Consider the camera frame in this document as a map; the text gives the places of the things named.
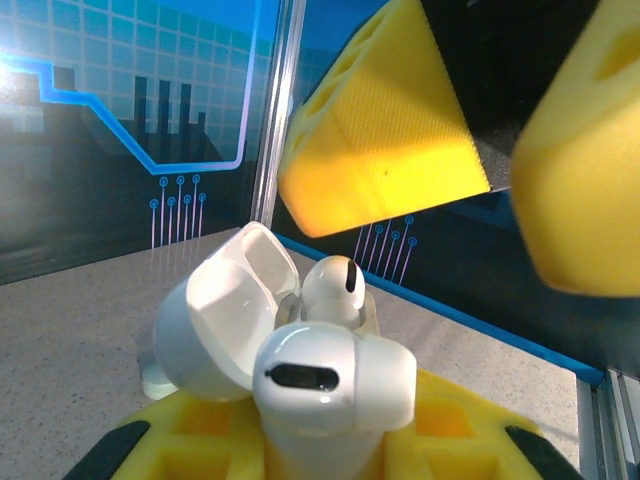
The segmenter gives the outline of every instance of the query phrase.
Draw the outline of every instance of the gray countertop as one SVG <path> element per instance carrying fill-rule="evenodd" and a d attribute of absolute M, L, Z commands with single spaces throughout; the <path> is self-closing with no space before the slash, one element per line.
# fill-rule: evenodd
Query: gray countertop
<path fill-rule="evenodd" d="M 159 303 L 232 232 L 0 287 L 0 479 L 62 478 L 150 403 L 138 361 Z M 291 255 L 304 278 L 314 262 Z M 369 288 L 382 335 L 420 367 L 531 418 L 578 465 L 572 372 Z"/>

